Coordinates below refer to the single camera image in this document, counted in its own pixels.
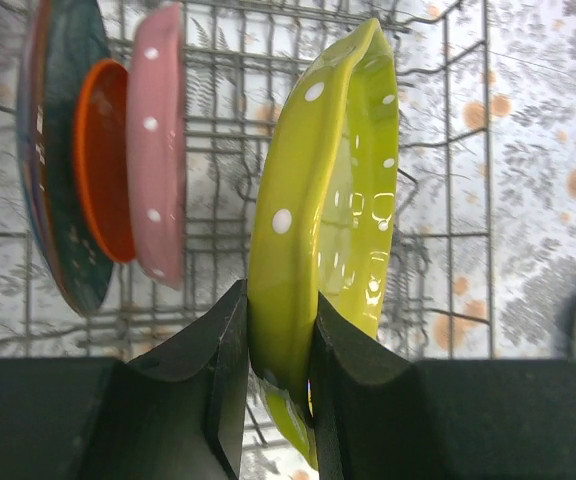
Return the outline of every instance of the leaf pattern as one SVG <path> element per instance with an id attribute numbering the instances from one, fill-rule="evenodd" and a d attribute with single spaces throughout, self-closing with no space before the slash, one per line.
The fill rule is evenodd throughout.
<path id="1" fill-rule="evenodd" d="M 442 339 L 450 322 L 436 312 L 447 312 L 451 304 L 457 314 L 485 319 L 490 278 L 497 334 L 494 351 L 487 350 L 486 325 L 459 324 L 456 336 L 463 341 L 455 354 L 562 355 L 568 342 L 570 299 L 576 296 L 576 0 L 487 2 L 489 71 L 484 71 L 481 48 L 451 64 L 448 133 L 441 22 L 411 23 L 409 33 L 388 26 L 395 18 L 403 21 L 411 15 L 439 18 L 451 3 L 298 2 L 313 18 L 325 9 L 328 13 L 320 20 L 295 19 L 286 12 L 298 7 L 276 2 L 263 7 L 276 15 L 229 8 L 234 5 L 230 2 L 215 6 L 214 16 L 207 13 L 209 9 L 188 9 L 187 129 L 201 133 L 188 135 L 186 157 L 187 275 L 194 280 L 180 294 L 154 286 L 134 266 L 117 269 L 105 306 L 111 311 L 121 302 L 127 305 L 126 286 L 132 282 L 131 310 L 151 312 L 155 307 L 147 320 L 145 313 L 123 313 L 112 324 L 109 316 L 93 318 L 90 322 L 97 328 L 89 332 L 86 320 L 73 314 L 59 297 L 37 249 L 27 240 L 14 119 L 0 112 L 0 356 L 129 359 L 143 351 L 136 343 L 124 349 L 129 339 L 162 341 L 201 315 L 234 279 L 245 275 L 247 240 L 242 235 L 252 228 L 272 127 L 308 62 L 349 31 L 345 20 L 334 21 L 347 18 L 344 12 L 336 13 L 346 7 L 352 14 L 379 16 L 396 46 L 400 72 L 439 72 L 413 72 L 400 78 L 400 166 L 414 180 L 400 176 L 402 210 L 379 340 L 411 358 L 446 357 Z M 124 33 L 130 37 L 138 21 L 160 0 L 128 0 L 123 17 L 114 0 L 100 4 L 109 37 L 120 39 L 122 18 L 128 24 Z M 451 22 L 459 27 L 450 29 L 451 56 L 481 38 L 481 5 L 481 0 L 464 0 L 461 10 L 451 14 Z M 14 105 L 11 92 L 16 88 L 26 26 L 22 15 L 0 5 L 0 103 L 7 108 Z M 119 45 L 113 47 L 115 52 L 129 59 L 123 43 L 115 43 Z M 72 79 L 65 81 L 72 87 Z M 484 85 L 489 88 L 491 113 L 490 165 L 483 136 L 467 135 L 485 125 Z M 441 144 L 447 134 L 460 140 L 445 147 Z M 489 173 L 490 219 L 486 210 Z M 490 242 L 481 235 L 489 223 Z M 454 236 L 450 242 L 448 232 Z M 491 247 L 492 269 L 487 263 Z M 134 326 L 151 320 L 167 323 L 165 328 Z M 32 332 L 30 341 L 25 338 L 26 325 Z M 316 472 L 282 444 L 259 403 L 254 378 L 250 385 L 241 478 L 315 480 Z M 281 446 L 260 447 L 265 443 Z"/>

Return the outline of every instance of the dish rack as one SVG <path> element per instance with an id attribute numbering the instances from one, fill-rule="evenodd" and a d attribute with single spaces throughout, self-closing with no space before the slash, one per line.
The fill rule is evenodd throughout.
<path id="1" fill-rule="evenodd" d="M 182 3 L 190 187 L 184 287 L 174 292 L 147 280 L 134 265 L 121 266 L 104 308 L 92 317 L 78 318 L 58 298 L 33 245 L 14 141 L 10 143 L 15 90 L 14 83 L 9 85 L 15 81 L 28 12 L 35 5 L 31 0 L 0 0 L 0 356 L 116 355 L 129 360 L 205 313 L 232 282 L 245 276 L 263 158 L 290 87 L 321 50 L 369 16 L 380 19 L 392 41 L 401 94 L 414 97 L 419 85 L 431 85 L 425 91 L 435 95 L 415 100 L 418 105 L 434 100 L 432 108 L 401 112 L 397 222 L 378 338 L 409 359 L 452 358 L 458 324 L 469 321 L 480 332 L 470 354 L 494 356 L 490 132 L 485 121 L 459 131 L 451 97 L 459 81 L 452 72 L 456 62 L 467 62 L 482 76 L 489 71 L 487 1 L 446 6 L 413 0 Z M 158 4 L 100 0 L 116 59 L 130 61 L 135 26 Z M 481 18 L 481 31 L 471 32 L 468 44 L 454 45 L 453 32 L 464 16 Z M 427 44 L 419 42 L 420 37 Z M 441 50 L 434 65 L 424 54 L 429 48 Z M 490 93 L 486 81 L 481 85 L 479 114 L 486 119 Z M 440 118 L 440 127 L 424 115 Z M 454 193 L 461 178 L 455 158 L 464 154 L 478 158 L 483 169 L 485 205 L 477 225 L 470 227 L 455 220 L 460 204 Z M 428 156 L 442 168 L 433 172 L 434 180 L 425 175 L 426 180 L 418 181 L 428 173 L 420 160 Z M 445 211 L 431 216 L 443 218 L 444 228 L 429 229 L 420 220 L 428 218 L 424 197 L 438 191 L 445 196 Z M 477 288 L 484 292 L 486 308 L 478 314 L 465 312 L 456 300 L 460 285 L 454 266 L 464 249 L 481 252 Z M 440 321 L 447 325 L 445 345 L 433 350 L 437 339 L 431 342 L 430 328 Z M 273 433 L 255 398 L 251 387 L 245 449 L 286 445 Z"/>

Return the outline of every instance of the metal wire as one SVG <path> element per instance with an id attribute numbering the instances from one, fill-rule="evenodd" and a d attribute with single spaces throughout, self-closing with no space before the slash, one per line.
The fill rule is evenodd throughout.
<path id="1" fill-rule="evenodd" d="M 25 8 L 0 0 L 0 8 L 21 16 L 27 16 L 33 10 L 34 4 L 27 1 Z M 445 314 L 450 319 L 449 328 L 449 356 L 454 355 L 454 322 L 457 318 L 488 325 L 489 354 L 494 349 L 492 298 L 492 214 L 491 214 L 491 144 L 488 121 L 483 128 L 455 135 L 451 125 L 452 100 L 451 67 L 469 56 L 478 55 L 483 62 L 483 71 L 488 71 L 488 22 L 487 1 L 481 1 L 481 22 L 483 37 L 473 45 L 466 47 L 457 56 L 451 56 L 449 45 L 451 40 L 450 18 L 461 8 L 466 8 L 461 1 L 457 1 L 447 8 L 438 18 L 427 19 L 410 16 L 400 11 L 399 0 L 364 0 L 358 6 L 347 0 L 336 0 L 334 5 L 317 1 L 313 6 L 305 5 L 305 0 L 272 0 L 272 1 L 246 1 L 225 0 L 214 2 L 208 0 L 192 0 L 182 2 L 185 12 L 186 25 L 192 20 L 189 12 L 193 8 L 201 8 L 209 12 L 212 26 L 206 31 L 206 45 L 187 45 L 185 50 L 186 84 L 188 88 L 195 88 L 193 78 L 202 78 L 201 88 L 213 99 L 219 96 L 219 78 L 226 76 L 229 81 L 234 101 L 227 116 L 217 108 L 217 102 L 207 104 L 200 113 L 189 112 L 186 118 L 186 139 L 188 154 L 198 153 L 205 156 L 210 164 L 209 174 L 214 181 L 215 188 L 211 192 L 212 202 L 207 211 L 201 214 L 189 210 L 186 225 L 186 281 L 183 291 L 179 293 L 174 306 L 164 305 L 159 301 L 164 294 L 162 287 L 151 283 L 150 304 L 144 306 L 135 300 L 140 294 L 136 286 L 136 269 L 134 266 L 122 266 L 117 275 L 119 289 L 119 304 L 116 307 L 105 307 L 98 314 L 87 318 L 85 323 L 73 325 L 61 330 L 51 330 L 37 333 L 33 325 L 43 321 L 33 318 L 30 280 L 34 253 L 34 246 L 29 229 L 11 231 L 0 226 L 0 239 L 18 239 L 23 245 L 24 274 L 24 304 L 19 305 L 23 311 L 24 329 L 22 334 L 10 334 L 0 337 L 0 352 L 2 348 L 17 345 L 21 355 L 29 355 L 31 345 L 38 340 L 49 338 L 73 338 L 81 348 L 82 354 L 92 355 L 100 351 L 113 351 L 121 358 L 129 359 L 139 352 L 135 345 L 148 343 L 154 346 L 163 341 L 175 330 L 183 328 L 194 319 L 205 313 L 223 294 L 231 281 L 243 277 L 247 271 L 249 249 L 249 236 L 251 218 L 256 201 L 256 187 L 259 184 L 263 168 L 263 158 L 267 152 L 268 144 L 275 124 L 273 118 L 259 119 L 248 115 L 247 98 L 250 74 L 263 76 L 265 86 L 264 102 L 274 111 L 280 105 L 276 98 L 275 82 L 277 75 L 284 75 L 294 83 L 300 73 L 312 60 L 312 55 L 302 52 L 302 39 L 305 34 L 306 22 L 315 24 L 320 32 L 320 48 L 324 48 L 336 38 L 344 35 L 353 26 L 361 23 L 369 16 L 378 17 L 382 28 L 393 39 L 396 54 L 399 46 L 408 41 L 419 25 L 434 25 L 434 28 L 443 32 L 443 61 L 434 69 L 410 69 L 398 72 L 400 85 L 414 88 L 420 76 L 443 77 L 444 88 L 444 129 L 439 141 L 410 141 L 406 142 L 405 133 L 410 130 L 406 118 L 402 120 L 401 145 L 402 161 L 400 164 L 400 185 L 398 193 L 398 210 L 396 231 L 391 251 L 390 274 L 387 282 L 387 295 L 384 302 L 383 322 L 380 328 L 380 340 L 389 348 L 401 355 L 416 359 L 424 355 L 429 342 L 427 324 L 429 314 Z M 130 8 L 150 8 L 158 4 L 157 1 L 142 0 L 140 5 L 134 1 L 116 0 L 116 12 L 119 18 L 119 36 L 111 39 L 111 46 L 116 58 L 128 63 L 131 56 L 132 41 L 129 38 L 127 27 L 127 12 Z M 217 29 L 217 18 L 221 11 L 228 11 L 231 18 L 237 23 L 238 45 L 227 48 L 223 45 Z M 249 32 L 250 15 L 262 15 L 267 22 L 268 35 L 264 39 L 265 54 L 246 52 L 245 41 Z M 276 31 L 279 25 L 289 22 L 292 26 L 292 50 L 289 55 L 276 53 Z M 483 104 L 485 105 L 486 119 L 490 117 L 488 109 L 489 90 L 487 82 L 483 82 Z M 1 114 L 10 115 L 14 121 L 14 111 L 0 105 Z M 484 138 L 481 157 L 486 166 L 485 173 L 485 228 L 473 232 L 456 231 L 453 228 L 453 201 L 451 192 L 451 177 L 453 170 L 452 146 L 465 141 L 467 138 L 481 135 Z M 444 163 L 444 181 L 446 184 L 446 233 L 429 234 L 415 231 L 406 222 L 406 213 L 414 210 L 421 187 L 410 172 L 411 155 L 415 148 L 427 148 L 441 152 Z M 223 207 L 223 189 L 232 186 L 241 200 L 241 206 L 236 214 L 225 211 Z M 485 242 L 486 286 L 487 286 L 487 318 L 476 318 L 455 311 L 453 302 L 453 243 L 457 240 L 483 240 Z M 426 285 L 429 266 L 433 258 L 429 255 L 429 243 L 445 241 L 447 244 L 447 278 L 439 281 L 447 282 L 448 305 L 447 308 L 436 308 L 433 299 L 427 297 Z M 246 449 L 270 448 L 283 446 L 286 443 L 277 435 L 272 423 L 262 408 L 255 401 L 255 392 L 251 392 L 251 400 L 247 406 L 246 415 Z"/>

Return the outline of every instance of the patterned background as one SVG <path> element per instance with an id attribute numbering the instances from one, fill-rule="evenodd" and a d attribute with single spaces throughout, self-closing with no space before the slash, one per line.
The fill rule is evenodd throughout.
<path id="1" fill-rule="evenodd" d="M 143 2 L 128 10 L 129 30 L 143 15 Z M 465 0 L 461 12 L 451 16 L 449 53 L 457 56 L 482 38 L 481 2 Z M 493 351 L 488 351 L 486 325 L 455 319 L 455 356 L 553 357 L 565 353 L 568 345 L 569 310 L 576 297 L 576 0 L 498 0 L 489 2 L 490 68 L 484 71 L 480 54 L 468 55 L 451 67 L 451 133 L 457 135 L 481 128 L 485 122 L 484 82 L 490 88 L 492 114 L 492 225 L 494 247 L 494 333 Z M 435 19 L 449 2 L 407 0 L 399 10 Z M 107 29 L 117 35 L 117 12 L 102 3 Z M 353 8 L 365 8 L 357 3 Z M 190 13 L 189 42 L 201 46 L 211 42 L 210 17 L 205 11 Z M 245 48 L 264 52 L 267 30 L 263 22 L 251 20 L 245 32 Z M 239 48 L 240 31 L 227 10 L 219 16 L 219 47 Z M 23 40 L 23 16 L 0 8 L 0 104 L 14 105 L 17 52 Z M 343 31 L 328 32 L 330 43 Z M 277 27 L 274 54 L 291 54 L 291 30 Z M 299 45 L 303 59 L 312 59 L 321 49 L 322 32 L 307 30 Z M 412 68 L 436 68 L 442 61 L 443 43 L 438 24 L 414 24 L 413 32 L 401 37 L 397 61 L 400 72 Z M 191 111 L 227 115 L 232 102 L 232 83 L 227 69 L 219 80 L 219 95 L 205 90 L 201 71 L 189 78 Z M 414 87 L 402 87 L 400 108 L 404 114 L 402 138 L 406 143 L 439 141 L 444 135 L 442 75 L 410 75 Z M 272 91 L 264 77 L 247 81 L 247 118 L 259 120 L 251 135 L 267 135 L 264 122 L 278 117 L 291 85 L 287 75 L 274 78 Z M 13 118 L 0 113 L 0 232 L 24 232 L 26 215 L 15 165 Z M 228 140 L 223 140 L 224 147 Z M 486 165 L 482 136 L 473 136 L 451 147 L 453 232 L 475 232 L 486 227 Z M 446 151 L 416 147 L 402 152 L 401 166 L 419 182 L 419 194 L 402 213 L 401 230 L 428 236 L 430 265 L 425 279 L 425 295 L 435 310 L 447 310 L 449 285 L 457 312 L 486 318 L 491 296 L 486 288 L 486 245 L 476 238 L 453 242 L 452 278 L 449 277 L 446 233 Z M 228 159 L 220 168 L 203 154 L 189 154 L 192 177 L 189 208 L 198 215 L 214 207 L 216 169 L 224 181 L 218 208 L 225 217 L 237 218 L 242 201 L 233 193 L 241 182 L 239 171 Z M 250 153 L 252 163 L 258 154 Z M 0 236 L 0 355 L 81 355 L 84 320 L 74 315 L 56 294 L 43 264 L 33 249 L 30 274 L 25 269 L 26 241 Z M 211 260 L 197 257 L 198 282 L 209 282 Z M 242 275 L 239 257 L 221 259 L 220 284 L 223 292 Z M 29 335 L 23 322 L 26 284 L 29 282 L 30 333 L 33 342 L 24 350 Z M 107 308 L 119 303 L 118 282 L 107 300 Z M 179 294 L 161 288 L 153 293 L 148 280 L 136 272 L 135 305 L 179 302 Z M 213 300 L 203 290 L 197 298 L 206 304 Z M 425 354 L 445 357 L 448 351 L 448 317 L 429 312 L 424 316 L 428 332 Z M 130 356 L 150 348 L 178 327 L 162 320 L 152 329 L 149 340 L 136 341 Z M 92 348 L 92 354 L 116 354 L 108 347 Z M 242 464 L 243 479 L 316 479 L 303 459 L 290 448 L 249 451 Z"/>

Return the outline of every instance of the white polka dot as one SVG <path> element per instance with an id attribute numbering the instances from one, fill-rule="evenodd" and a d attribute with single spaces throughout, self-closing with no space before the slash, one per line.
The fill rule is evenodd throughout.
<path id="1" fill-rule="evenodd" d="M 272 228 L 278 234 L 284 234 L 290 230 L 290 224 L 292 223 L 292 214 L 287 208 L 282 208 L 275 216 L 272 217 Z"/>
<path id="2" fill-rule="evenodd" d="M 147 48 L 146 51 L 144 52 L 144 56 L 148 60 L 155 60 L 156 58 L 159 57 L 159 50 L 157 50 L 154 47 Z"/>
<path id="3" fill-rule="evenodd" d="M 146 130 L 154 132 L 155 130 L 157 130 L 158 126 L 159 126 L 159 123 L 157 122 L 157 119 L 155 119 L 153 117 L 146 117 L 144 119 L 144 128 Z"/>
<path id="4" fill-rule="evenodd" d="M 317 82 L 306 92 L 306 101 L 314 102 L 317 100 L 321 94 L 324 92 L 324 82 Z"/>
<path id="5" fill-rule="evenodd" d="M 148 219 L 151 222 L 161 222 L 161 215 L 154 208 L 148 209 Z"/>

